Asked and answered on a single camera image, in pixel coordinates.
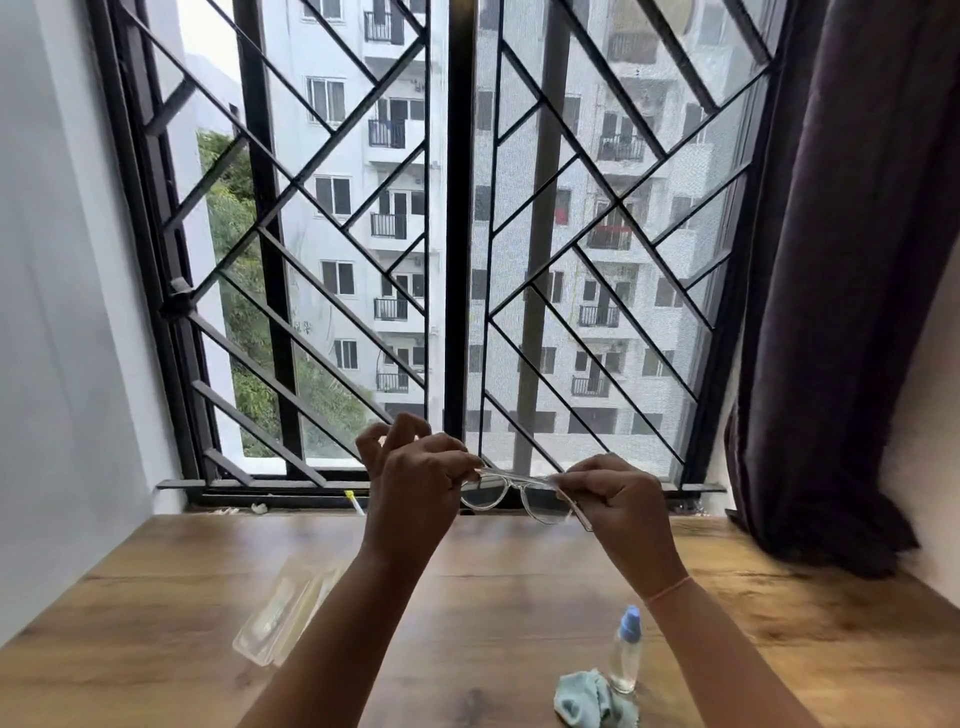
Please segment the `white wall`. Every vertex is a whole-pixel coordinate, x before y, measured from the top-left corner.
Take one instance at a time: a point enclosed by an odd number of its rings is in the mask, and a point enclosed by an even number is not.
[[[906,566],[960,606],[960,245],[900,392],[881,481],[923,547]]]
[[[81,0],[0,24],[0,643],[178,477]]]

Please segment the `tree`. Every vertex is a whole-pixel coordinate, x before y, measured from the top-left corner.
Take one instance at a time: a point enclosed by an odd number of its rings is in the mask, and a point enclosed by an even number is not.
[[[197,141],[201,166],[206,172],[227,148],[231,139],[225,134],[201,131],[197,133]],[[236,156],[233,164],[206,193],[206,209],[214,254],[217,260],[220,260],[250,228],[256,218],[250,155],[246,149]],[[247,246],[228,269],[244,290],[259,302],[266,303],[259,241]],[[226,281],[220,285],[220,296],[224,308],[227,338],[272,375],[274,358],[269,320]],[[298,322],[295,322],[294,326],[301,328]],[[367,406],[296,344],[294,351],[297,394],[347,437],[350,439],[356,437],[369,419]],[[239,361],[231,358],[230,367],[237,409],[281,441],[276,392]],[[303,446],[307,455],[344,456],[340,447],[318,428],[305,418],[301,418],[301,421],[303,422]],[[272,450],[248,432],[245,430],[241,432],[244,454],[252,457],[275,456]]]

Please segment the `eyeglasses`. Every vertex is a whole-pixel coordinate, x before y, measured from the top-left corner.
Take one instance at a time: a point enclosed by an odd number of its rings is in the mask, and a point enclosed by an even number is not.
[[[460,500],[467,508],[489,511],[503,500],[507,491],[517,488],[523,507],[539,522],[553,525],[573,515],[585,530],[593,530],[580,507],[549,480],[515,475],[498,468],[477,468],[477,472],[479,480],[466,480],[460,487]]]

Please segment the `blue bottle cap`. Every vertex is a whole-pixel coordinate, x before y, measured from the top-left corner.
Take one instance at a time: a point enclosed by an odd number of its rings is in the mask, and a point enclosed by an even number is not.
[[[625,643],[636,644],[640,641],[640,634],[640,610],[631,604],[620,620],[620,639]]]

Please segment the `wooden table surface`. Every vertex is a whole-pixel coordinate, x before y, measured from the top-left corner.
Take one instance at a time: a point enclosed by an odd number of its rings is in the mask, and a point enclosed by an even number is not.
[[[787,567],[677,518],[694,576],[827,726],[960,725],[960,613],[904,576]],[[229,728],[270,679],[231,648],[291,554],[334,564],[339,515],[155,517],[0,650],[4,728]],[[604,668],[626,583],[575,523],[461,517],[420,582],[364,726],[557,726],[557,678]],[[645,618],[644,726],[701,725]]]

